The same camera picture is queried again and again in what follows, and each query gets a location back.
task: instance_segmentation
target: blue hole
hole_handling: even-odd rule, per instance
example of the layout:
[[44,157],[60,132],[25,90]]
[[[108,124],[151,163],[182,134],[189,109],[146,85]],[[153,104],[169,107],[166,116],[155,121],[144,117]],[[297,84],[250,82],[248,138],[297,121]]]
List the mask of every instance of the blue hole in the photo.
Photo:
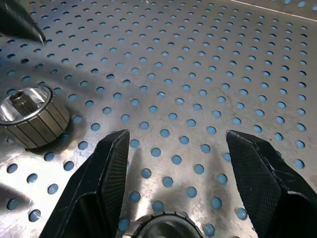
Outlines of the blue hole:
[[228,183],[228,178],[226,175],[219,175],[218,176],[218,182],[222,185],[227,184]]
[[286,104],[283,102],[278,102],[277,104],[280,108],[286,108]]
[[189,139],[186,136],[181,136],[179,138],[179,142],[182,143],[183,145],[187,145],[189,143]]
[[86,107],[92,107],[94,105],[94,102],[93,101],[87,101],[85,103]]
[[209,126],[207,128],[207,132],[210,134],[210,135],[215,135],[217,133],[217,130],[216,128],[214,128],[213,126]]
[[192,119],[189,119],[189,120],[187,121],[187,125],[188,125],[189,127],[194,127],[194,126],[196,126],[196,122],[195,122],[194,120],[192,120]]
[[75,116],[74,119],[73,119],[73,122],[74,122],[75,124],[78,124],[78,123],[81,123],[82,120],[83,120],[83,119],[82,119],[81,116]]
[[215,118],[219,118],[219,117],[221,117],[221,112],[219,112],[219,111],[213,111],[213,112],[212,112],[212,115],[213,115]]
[[206,154],[210,153],[210,146],[208,146],[207,144],[204,144],[201,146],[201,150]]
[[82,142],[80,142],[80,143],[78,144],[78,148],[79,148],[80,150],[86,150],[87,147],[88,147],[88,143],[87,143],[86,141],[82,141]]
[[239,118],[233,118],[232,119],[233,124],[235,125],[240,125],[241,124],[241,120]]
[[283,117],[276,117],[276,121],[280,124],[283,124],[285,122]]
[[142,170],[141,175],[142,175],[142,177],[143,177],[144,179],[148,179],[149,177],[151,177],[152,172],[151,172],[150,169],[145,168],[145,169]]
[[154,156],[154,157],[160,156],[160,149],[158,149],[158,148],[152,149],[151,154],[152,154],[152,156]]
[[102,93],[105,90],[104,87],[98,87],[96,88],[97,93]]
[[244,104],[243,103],[237,103],[237,108],[238,109],[244,109]]
[[172,162],[175,165],[179,165],[182,162],[182,158],[180,156],[178,156],[178,155],[174,155],[172,157]]
[[229,153],[223,153],[222,157],[229,163],[231,163],[231,157]]
[[51,161],[51,160],[54,159],[54,157],[55,157],[55,153],[54,152],[48,152],[48,153],[45,154],[44,160],[45,161]]
[[120,218],[118,228],[120,231],[125,231],[130,225],[130,220],[127,218]]
[[140,128],[142,130],[147,130],[149,128],[149,124],[146,121],[140,123]]
[[194,198],[197,195],[197,190],[194,187],[189,187],[186,190],[186,195],[190,198]]
[[121,98],[122,98],[122,95],[121,95],[121,93],[115,93],[115,94],[113,95],[113,98],[114,98],[114,99],[121,99]]
[[248,217],[247,211],[243,208],[238,208],[236,214],[240,220],[245,220]]
[[184,99],[182,99],[182,98],[177,98],[177,99],[176,99],[176,104],[177,104],[177,105],[183,105],[183,104],[184,104]]
[[206,90],[200,90],[199,91],[199,95],[206,96],[207,95],[207,91]]
[[253,130],[256,133],[261,133],[262,132],[262,128],[259,125],[254,125],[253,126]]
[[260,116],[260,117],[263,117],[263,116],[264,116],[264,111],[262,111],[262,110],[260,110],[260,109],[257,109],[257,110],[256,110],[256,113],[257,113],[257,115]]
[[91,126],[91,130],[98,131],[100,129],[100,125],[98,123],[94,123]]
[[220,103],[224,103],[224,102],[226,101],[226,98],[223,97],[223,96],[220,96],[220,97],[218,97],[218,101],[219,101]]
[[169,131],[166,129],[163,129],[160,131],[160,135],[164,138],[167,138],[167,137],[169,137]]
[[155,74],[149,73],[149,74],[148,74],[148,78],[155,78]]
[[164,177],[162,183],[165,187],[172,187],[173,179],[171,177]]
[[283,136],[282,136],[281,133],[275,133],[274,137],[275,137],[276,140],[283,140]]
[[203,231],[207,237],[214,236],[214,227],[212,224],[206,224],[203,226]]
[[194,104],[194,110],[200,111],[202,109],[202,106],[200,104]]
[[149,110],[151,113],[157,113],[158,112],[158,108],[156,106],[150,106]]
[[300,170],[305,167],[304,162],[302,160],[300,160],[300,159],[296,159],[294,163]]
[[121,121],[127,122],[130,120],[130,116],[128,114],[124,114],[121,116]]
[[183,86],[184,91],[190,91],[190,86],[189,85],[184,85]]
[[137,99],[132,99],[131,100],[131,105],[137,106],[138,104],[139,104],[139,100],[137,100]]
[[74,168],[74,162],[68,161],[64,164],[64,170],[65,171],[71,171]]
[[222,201],[218,197],[214,197],[211,201],[213,209],[219,210],[222,207]]
[[175,113],[170,113],[170,114],[168,115],[168,118],[169,118],[170,120],[177,120],[177,114],[175,114]]
[[152,205],[152,208],[155,212],[162,212],[164,209],[164,205],[161,201],[155,201]]
[[110,114],[111,111],[112,111],[111,108],[108,108],[108,107],[103,109],[103,113],[106,115]]
[[300,124],[300,123],[297,124],[297,128],[298,128],[300,131],[306,130],[306,127],[305,127],[303,124]]
[[300,115],[305,115],[306,114],[306,111],[302,108],[298,108],[297,112],[300,114]]
[[297,146],[297,148],[302,149],[305,147],[305,143],[301,140],[298,140],[298,141],[296,141],[296,146]]
[[194,166],[194,171],[195,173],[197,173],[198,175],[201,175],[204,173],[205,169],[204,169],[204,166],[202,165],[195,165]]
[[141,199],[141,195],[139,194],[139,192],[133,191],[132,193],[130,193],[130,200],[133,203],[137,203],[138,201],[140,201],[140,199]]

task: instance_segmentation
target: perforated metal sheet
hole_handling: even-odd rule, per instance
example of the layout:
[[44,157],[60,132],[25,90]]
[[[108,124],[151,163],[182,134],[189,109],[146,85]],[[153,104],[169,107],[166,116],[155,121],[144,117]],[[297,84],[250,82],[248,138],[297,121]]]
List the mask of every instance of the perforated metal sheet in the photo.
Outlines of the perforated metal sheet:
[[27,9],[48,43],[1,38],[0,94],[45,84],[72,122],[36,150],[3,137],[3,237],[37,237],[69,177],[123,128],[131,147],[121,230],[163,209],[186,212],[207,236],[214,228],[217,237],[257,237],[239,209],[228,129],[270,141],[317,190],[313,21],[211,0],[56,0]]

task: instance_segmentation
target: metal part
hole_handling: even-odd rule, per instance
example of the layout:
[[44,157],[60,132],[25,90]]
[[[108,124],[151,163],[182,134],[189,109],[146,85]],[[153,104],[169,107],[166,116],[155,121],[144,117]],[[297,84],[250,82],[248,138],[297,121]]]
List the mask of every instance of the metal part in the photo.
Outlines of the metal part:
[[69,113],[44,86],[25,88],[0,104],[0,127],[24,148],[53,141],[66,129]]
[[[124,128],[131,146],[121,228],[155,208],[186,212],[202,232],[213,225],[216,237],[256,238],[236,213],[243,203],[228,129],[270,141],[317,190],[314,21],[228,0],[26,4],[48,43],[1,38],[0,95],[45,84],[72,118],[61,139],[32,152],[2,137],[1,236],[39,236],[71,175],[98,141]],[[21,202],[8,210],[13,198]],[[36,209],[41,217],[30,222]]]
[[123,238],[202,238],[188,217],[174,212],[144,216],[130,224]]

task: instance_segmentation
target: cylindrical metal part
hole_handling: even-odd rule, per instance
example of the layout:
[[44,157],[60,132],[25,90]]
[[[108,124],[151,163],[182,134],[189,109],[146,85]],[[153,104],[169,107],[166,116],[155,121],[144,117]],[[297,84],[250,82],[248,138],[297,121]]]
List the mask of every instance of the cylindrical metal part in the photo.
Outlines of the cylindrical metal part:
[[67,128],[69,112],[44,86],[18,91],[0,103],[0,126],[24,148],[43,146]]
[[11,95],[9,99],[12,102],[12,106],[24,117],[33,113],[38,108],[31,97],[25,95],[22,91],[18,91],[16,94]]

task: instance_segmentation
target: hole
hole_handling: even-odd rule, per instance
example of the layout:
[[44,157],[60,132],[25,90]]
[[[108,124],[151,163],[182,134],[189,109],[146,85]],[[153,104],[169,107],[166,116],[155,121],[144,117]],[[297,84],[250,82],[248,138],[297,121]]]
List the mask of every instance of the hole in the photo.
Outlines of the hole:
[[68,161],[64,164],[65,171],[71,171],[74,168],[74,163],[72,161]]
[[94,102],[93,101],[87,101],[86,103],[85,103],[85,106],[86,107],[92,107],[94,105]]
[[130,225],[130,220],[127,218],[120,218],[118,228],[120,231],[125,231]]
[[194,187],[189,187],[189,188],[186,190],[186,195],[187,195],[189,198],[194,198],[194,197],[196,197],[196,195],[197,195],[197,190],[196,190]]
[[149,111],[150,111],[150,113],[157,113],[158,112],[158,108],[156,106],[150,106],[149,107]]
[[276,140],[283,140],[283,136],[282,136],[281,133],[275,133],[274,137],[275,137]]
[[169,131],[167,129],[163,129],[160,131],[160,135],[164,138],[169,137]]
[[302,149],[305,147],[305,143],[301,140],[298,140],[298,141],[296,141],[296,146],[297,146],[297,148]]
[[231,163],[231,157],[229,153],[223,153],[222,157],[229,163]]
[[219,175],[218,176],[218,182],[222,185],[227,184],[228,183],[228,178],[226,175]]
[[198,175],[201,175],[204,173],[205,169],[204,169],[204,166],[202,165],[195,165],[194,166],[194,171],[195,173],[197,173]]
[[149,128],[149,124],[146,121],[140,123],[140,128],[142,130],[147,130]]
[[74,119],[73,119],[73,122],[74,122],[75,124],[78,124],[78,123],[81,123],[82,120],[83,120],[83,119],[82,119],[81,116],[75,116]]
[[284,124],[284,122],[285,122],[285,120],[284,120],[283,117],[276,117],[275,119],[276,119],[276,121],[277,121],[278,123],[280,123],[280,124]]
[[54,159],[54,157],[55,157],[55,153],[54,152],[48,152],[48,153],[45,154],[44,160],[45,161],[51,161],[51,160]]
[[128,114],[124,114],[121,116],[121,121],[127,122],[130,120],[130,116]]
[[209,153],[210,152],[210,146],[208,146],[207,144],[204,144],[204,145],[202,145],[201,146],[201,150],[205,153],[205,154],[207,154],[207,153]]
[[179,138],[179,142],[180,142],[181,144],[183,144],[183,145],[187,145],[187,144],[189,143],[189,139],[188,139],[188,137],[186,137],[186,136],[181,136],[181,137]]
[[140,142],[137,139],[132,139],[130,141],[130,146],[134,149],[139,148]]
[[14,173],[18,168],[18,165],[17,164],[11,164],[8,166],[8,168],[6,168],[6,172],[8,174],[11,174],[11,173]]
[[55,194],[57,192],[57,190],[58,190],[58,185],[53,183],[52,185],[49,186],[48,193],[50,195],[53,195],[53,194]]
[[152,208],[155,212],[162,212],[164,209],[164,205],[161,201],[155,201],[152,205]]
[[133,191],[132,193],[130,193],[130,200],[133,203],[137,203],[138,201],[140,201],[140,199],[141,199],[141,195],[139,194],[139,192]]
[[29,221],[36,222],[41,217],[41,211],[36,209],[29,214]]
[[219,210],[222,207],[222,201],[220,200],[220,198],[214,197],[211,200],[211,206],[213,207],[213,209]]
[[194,104],[193,107],[195,111],[200,111],[202,109],[202,106],[200,104]]
[[151,172],[150,169],[145,168],[145,169],[142,170],[141,175],[142,175],[142,177],[143,177],[144,179],[148,179],[149,177],[151,177],[152,172]]
[[188,125],[189,127],[194,127],[194,126],[196,126],[196,122],[195,122],[193,119],[189,119],[189,120],[187,121],[187,125]]
[[294,164],[295,164],[300,170],[305,167],[305,163],[304,163],[302,160],[300,160],[300,159],[296,159],[296,160],[294,161]]
[[173,179],[171,177],[164,177],[162,179],[162,183],[163,183],[164,187],[172,187]]
[[177,120],[177,114],[175,114],[175,113],[170,113],[170,114],[168,115],[168,118],[169,118],[170,120]]
[[37,175],[37,174],[30,174],[30,175],[27,177],[26,181],[27,181],[28,183],[34,183],[37,179],[38,179],[38,175]]
[[240,220],[245,220],[248,217],[247,211],[243,208],[238,208],[236,214]]
[[78,144],[78,149],[80,150],[86,150],[88,147],[88,143],[86,141],[82,141]]
[[182,162],[182,158],[179,155],[174,155],[172,157],[172,162],[175,165],[179,165]]
[[151,155],[154,156],[154,157],[160,156],[160,149],[158,149],[158,148],[152,149]]
[[94,123],[91,126],[91,130],[98,131],[100,129],[100,125],[98,123]]

